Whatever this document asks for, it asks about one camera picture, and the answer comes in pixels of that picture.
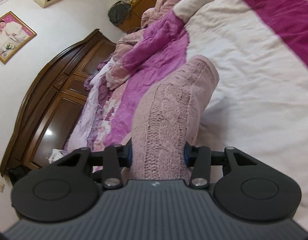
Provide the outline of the pink knit cardigan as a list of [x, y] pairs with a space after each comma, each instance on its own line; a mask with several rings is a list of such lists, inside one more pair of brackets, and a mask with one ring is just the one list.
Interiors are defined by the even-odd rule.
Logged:
[[123, 180], [189, 181], [184, 161], [186, 143], [194, 145], [200, 118], [219, 82], [205, 56], [195, 55], [154, 84], [141, 98], [132, 120], [132, 165]]

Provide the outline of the lilac floral pillow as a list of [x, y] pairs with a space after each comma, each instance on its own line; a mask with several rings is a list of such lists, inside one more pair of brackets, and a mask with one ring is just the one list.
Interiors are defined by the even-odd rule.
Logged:
[[87, 100], [78, 123], [63, 148], [64, 152], [69, 154], [82, 147], [94, 148], [98, 125], [102, 121], [103, 107], [108, 98], [106, 72], [111, 70], [114, 64], [114, 58], [109, 57], [98, 65], [97, 74], [89, 76], [84, 82], [83, 87], [88, 92]]

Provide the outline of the floral bed sheet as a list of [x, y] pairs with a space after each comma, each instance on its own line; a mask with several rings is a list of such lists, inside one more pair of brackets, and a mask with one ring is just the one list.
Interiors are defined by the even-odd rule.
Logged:
[[105, 147], [113, 144], [120, 144], [124, 141], [125, 136], [119, 136], [118, 139], [110, 141], [107, 137], [112, 131], [112, 121], [115, 117], [116, 111], [118, 110], [121, 99], [125, 90], [125, 86], [119, 87], [113, 92], [109, 92], [107, 100], [105, 101], [101, 120], [96, 128], [96, 138], [93, 142], [93, 151], [103, 151]]

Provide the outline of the white plastic bag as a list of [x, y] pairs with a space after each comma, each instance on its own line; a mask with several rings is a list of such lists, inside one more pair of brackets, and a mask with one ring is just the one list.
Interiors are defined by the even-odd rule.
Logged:
[[67, 155], [67, 151], [65, 150], [59, 150], [59, 149], [53, 149], [52, 154], [48, 158], [48, 161], [50, 164], [58, 161], [59, 159], [63, 158], [65, 155]]

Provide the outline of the wooden headboard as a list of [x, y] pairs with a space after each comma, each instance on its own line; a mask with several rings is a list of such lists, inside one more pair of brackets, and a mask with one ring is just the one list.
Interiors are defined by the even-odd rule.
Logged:
[[115, 50], [99, 29], [56, 55], [38, 73], [19, 109], [1, 175], [19, 165], [34, 170], [63, 149], [87, 100], [85, 80]]

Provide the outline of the magenta white patchwork blanket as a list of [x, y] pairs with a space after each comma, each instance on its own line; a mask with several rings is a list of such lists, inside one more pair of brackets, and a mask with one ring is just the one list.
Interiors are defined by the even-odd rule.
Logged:
[[[308, 230], [308, 0], [181, 0], [172, 11], [189, 37], [186, 62], [205, 56], [219, 74], [195, 144], [233, 145], [295, 179]], [[110, 141], [131, 140], [141, 98], [165, 77], [135, 78], [119, 86]]]

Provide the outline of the wooden side cabinet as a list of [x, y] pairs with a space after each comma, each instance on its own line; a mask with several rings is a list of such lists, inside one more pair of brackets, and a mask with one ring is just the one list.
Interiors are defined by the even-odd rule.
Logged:
[[129, 34], [136, 31], [141, 26], [141, 19], [143, 13], [155, 6], [157, 0], [139, 0], [131, 7], [130, 13], [123, 20], [121, 24], [116, 26], [123, 32]]

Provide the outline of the dark green bag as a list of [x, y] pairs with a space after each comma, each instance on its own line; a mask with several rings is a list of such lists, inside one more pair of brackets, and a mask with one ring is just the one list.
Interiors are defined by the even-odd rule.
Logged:
[[122, 24], [125, 18], [130, 15], [131, 8], [132, 5], [124, 0], [116, 2], [107, 13], [110, 22], [115, 26]]

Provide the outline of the framed wedding photo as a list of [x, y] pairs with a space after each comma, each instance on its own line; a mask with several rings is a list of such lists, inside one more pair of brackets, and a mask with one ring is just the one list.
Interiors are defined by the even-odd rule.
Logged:
[[0, 17], [0, 61], [6, 64], [23, 46], [37, 36], [13, 12]]

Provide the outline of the pink crumpled duvet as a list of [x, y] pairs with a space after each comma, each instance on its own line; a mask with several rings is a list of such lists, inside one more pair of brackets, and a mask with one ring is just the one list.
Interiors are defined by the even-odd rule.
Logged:
[[156, 82], [186, 62], [189, 37], [173, 7], [181, 0], [158, 0], [142, 15], [141, 29], [116, 45], [115, 64], [106, 73], [106, 85], [115, 90], [130, 77], [145, 84]]

